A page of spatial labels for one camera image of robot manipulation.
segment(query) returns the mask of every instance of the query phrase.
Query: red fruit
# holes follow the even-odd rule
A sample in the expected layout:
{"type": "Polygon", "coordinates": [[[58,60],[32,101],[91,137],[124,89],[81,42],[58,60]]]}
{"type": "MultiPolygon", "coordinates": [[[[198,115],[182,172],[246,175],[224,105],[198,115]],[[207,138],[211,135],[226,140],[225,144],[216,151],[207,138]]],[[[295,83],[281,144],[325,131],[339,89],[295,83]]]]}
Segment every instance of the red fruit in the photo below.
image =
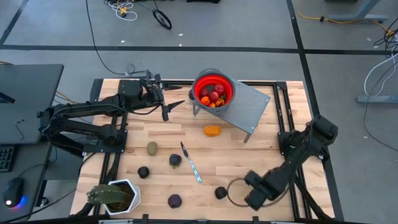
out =
{"type": "Polygon", "coordinates": [[[218,93],[219,96],[222,96],[225,94],[225,89],[222,85],[218,84],[214,86],[214,91],[218,93]]]}
{"type": "Polygon", "coordinates": [[[206,88],[203,88],[199,91],[199,97],[203,98],[205,96],[209,96],[209,91],[206,88]]]}
{"type": "Polygon", "coordinates": [[[216,101],[218,100],[218,93],[215,91],[210,93],[209,99],[210,99],[210,102],[216,103],[216,101]]]}

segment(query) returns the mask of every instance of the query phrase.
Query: wooden tabletop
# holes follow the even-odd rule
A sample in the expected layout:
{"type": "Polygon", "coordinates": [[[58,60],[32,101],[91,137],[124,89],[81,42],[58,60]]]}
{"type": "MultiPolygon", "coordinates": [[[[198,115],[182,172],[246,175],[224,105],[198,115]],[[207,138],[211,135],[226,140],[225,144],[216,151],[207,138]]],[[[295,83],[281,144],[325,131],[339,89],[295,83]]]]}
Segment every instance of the wooden tabletop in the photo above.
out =
{"type": "MultiPolygon", "coordinates": [[[[105,79],[99,99],[116,94],[118,84],[118,79],[105,79]]],[[[287,86],[295,128],[301,131],[305,123],[312,119],[305,89],[302,82],[287,82],[287,86]]],[[[293,220],[289,193],[279,203],[258,211],[236,207],[227,198],[216,199],[214,194],[217,187],[227,187],[231,180],[244,177],[249,170],[264,175],[283,163],[277,142],[279,124],[272,87],[254,86],[272,99],[247,143],[243,143],[245,132],[206,111],[201,110],[194,116],[192,101],[188,98],[190,88],[183,86],[180,90],[164,92],[166,103],[185,100],[169,114],[168,122],[162,121],[160,109],[146,116],[128,115],[127,145],[121,156],[118,179],[129,179],[140,187],[141,204],[131,213],[118,215],[117,218],[142,218],[143,214],[149,214],[150,219],[252,220],[253,216],[258,216],[260,220],[293,220]],[[222,127],[220,136],[210,138],[204,135],[203,128],[211,124],[222,127]],[[149,156],[146,152],[146,146],[151,141],[159,147],[155,156],[149,156]],[[180,141],[187,148],[202,178],[201,184],[182,154],[180,141]],[[169,157],[173,153],[182,156],[182,163],[176,169],[169,165],[169,157]],[[150,176],[146,179],[140,179],[137,174],[141,166],[147,166],[150,170],[150,176]],[[171,209],[167,205],[167,199],[172,194],[181,196],[183,202],[180,208],[171,209]]],[[[279,94],[284,105],[282,93],[279,94]]],[[[94,119],[96,125],[110,122],[111,118],[106,116],[94,119]]],[[[284,122],[286,130],[289,130],[286,116],[284,122]]],[[[98,184],[103,158],[104,154],[96,154],[83,166],[71,214],[83,207],[86,192],[98,184]]],[[[334,217],[322,163],[311,157],[303,165],[303,170],[308,191],[325,213],[334,217]]],[[[235,202],[244,204],[243,198],[251,189],[243,181],[238,181],[231,186],[229,194],[235,202]]],[[[301,196],[296,191],[300,214],[304,217],[301,196]]]]}

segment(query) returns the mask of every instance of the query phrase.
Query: white cable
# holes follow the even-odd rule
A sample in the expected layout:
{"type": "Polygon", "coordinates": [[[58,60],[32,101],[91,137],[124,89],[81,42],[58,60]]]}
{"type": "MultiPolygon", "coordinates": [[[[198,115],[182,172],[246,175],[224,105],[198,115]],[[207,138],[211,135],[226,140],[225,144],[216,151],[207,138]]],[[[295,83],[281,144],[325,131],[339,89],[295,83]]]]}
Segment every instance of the white cable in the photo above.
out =
{"type": "MultiPolygon", "coordinates": [[[[394,61],[394,63],[395,63],[395,57],[396,57],[397,55],[398,55],[398,54],[393,55],[393,56],[390,57],[389,59],[387,59],[387,60],[381,62],[380,64],[376,65],[375,67],[373,67],[373,68],[371,69],[371,71],[368,73],[368,75],[367,75],[366,78],[365,78],[365,82],[363,83],[363,90],[365,91],[366,96],[369,96],[369,95],[368,95],[368,92],[366,91],[366,82],[368,81],[368,78],[369,78],[370,74],[373,72],[373,70],[376,69],[378,66],[380,66],[380,65],[382,65],[382,64],[384,64],[384,63],[390,61],[391,59],[393,59],[393,61],[394,61]]],[[[384,88],[384,83],[395,73],[395,71],[396,71],[396,66],[394,65],[394,71],[383,81],[383,83],[382,83],[382,85],[381,85],[381,89],[380,89],[380,91],[376,94],[376,96],[377,96],[378,94],[381,93],[381,91],[382,91],[383,88],[384,88]]]]}
{"type": "MultiPolygon", "coordinates": [[[[119,16],[118,12],[120,12],[121,10],[119,9],[117,3],[111,4],[111,2],[108,1],[108,5],[111,6],[111,8],[113,9],[113,11],[115,11],[115,15],[116,15],[116,17],[118,17],[119,19],[122,19],[122,20],[125,20],[125,21],[135,21],[135,20],[138,18],[137,13],[127,11],[127,12],[125,12],[125,14],[133,13],[133,14],[136,15],[136,17],[135,17],[134,19],[125,19],[125,18],[119,16]]],[[[122,5],[123,7],[126,7],[127,9],[132,9],[132,8],[134,7],[134,5],[133,5],[132,2],[127,2],[127,3],[125,3],[125,4],[121,3],[121,5],[122,5]]]]}

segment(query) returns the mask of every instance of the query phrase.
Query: concrete floor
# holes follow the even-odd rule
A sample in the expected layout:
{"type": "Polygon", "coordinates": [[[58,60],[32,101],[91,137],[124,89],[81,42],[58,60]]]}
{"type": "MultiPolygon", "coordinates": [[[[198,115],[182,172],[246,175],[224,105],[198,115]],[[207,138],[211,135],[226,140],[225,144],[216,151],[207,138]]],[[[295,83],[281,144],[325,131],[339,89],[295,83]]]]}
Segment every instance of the concrete floor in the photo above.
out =
{"type": "MultiPolygon", "coordinates": [[[[151,12],[134,6],[138,20],[117,19],[102,1],[88,0],[93,29],[99,46],[160,47],[268,47],[297,49],[285,1],[221,0],[220,4],[159,1],[159,8],[173,22],[167,31],[158,25],[151,12]]],[[[17,12],[22,0],[0,1],[0,34],[17,12]]],[[[364,0],[301,0],[306,16],[327,16],[354,12],[364,0]]],[[[153,2],[142,3],[153,8],[153,2]]],[[[297,0],[293,1],[297,10],[297,0]]],[[[372,11],[387,14],[389,26],[396,18],[398,2],[381,1],[372,11]]],[[[37,46],[37,50],[1,50],[0,60],[14,64],[62,63],[65,65],[59,90],[75,101],[88,100],[95,78],[115,77],[104,69],[91,50],[44,50],[41,45],[91,46],[91,34],[84,1],[29,0],[13,27],[5,45],[37,46]]],[[[330,24],[297,18],[305,49],[380,50],[373,42],[384,31],[368,22],[330,24]]],[[[245,80],[302,80],[303,69],[298,54],[264,52],[170,52],[170,51],[101,51],[109,68],[125,71],[128,63],[138,70],[150,69],[162,78],[195,78],[203,68],[215,67],[233,78],[245,80]]],[[[384,60],[382,55],[307,54],[308,66],[323,116],[339,127],[339,136],[330,147],[331,161],[346,221],[394,223],[398,189],[398,153],[371,138],[363,127],[364,106],[355,102],[363,93],[368,71],[384,60]]],[[[373,85],[380,68],[370,79],[373,85]]],[[[384,93],[398,94],[393,76],[384,93]]],[[[396,106],[369,106],[368,126],[380,140],[394,147],[398,120],[396,106]]],[[[76,186],[75,180],[52,180],[45,196],[56,200],[76,186]]],[[[73,196],[59,202],[31,220],[66,217],[73,196]]]]}

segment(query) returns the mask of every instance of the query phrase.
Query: orange vegetable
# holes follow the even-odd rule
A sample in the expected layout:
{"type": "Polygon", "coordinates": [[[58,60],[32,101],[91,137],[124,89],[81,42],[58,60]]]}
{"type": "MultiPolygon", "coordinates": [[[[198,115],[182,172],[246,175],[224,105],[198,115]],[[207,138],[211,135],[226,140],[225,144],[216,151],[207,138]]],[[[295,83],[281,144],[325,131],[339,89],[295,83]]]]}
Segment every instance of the orange vegetable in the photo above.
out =
{"type": "Polygon", "coordinates": [[[221,127],[217,125],[205,126],[205,134],[209,137],[217,136],[221,134],[221,127]]]}
{"type": "Polygon", "coordinates": [[[216,101],[216,106],[223,106],[224,105],[224,99],[223,98],[218,98],[218,100],[216,101]]]}
{"type": "Polygon", "coordinates": [[[205,106],[210,104],[210,99],[208,96],[204,96],[201,100],[200,103],[203,103],[205,106]]]}

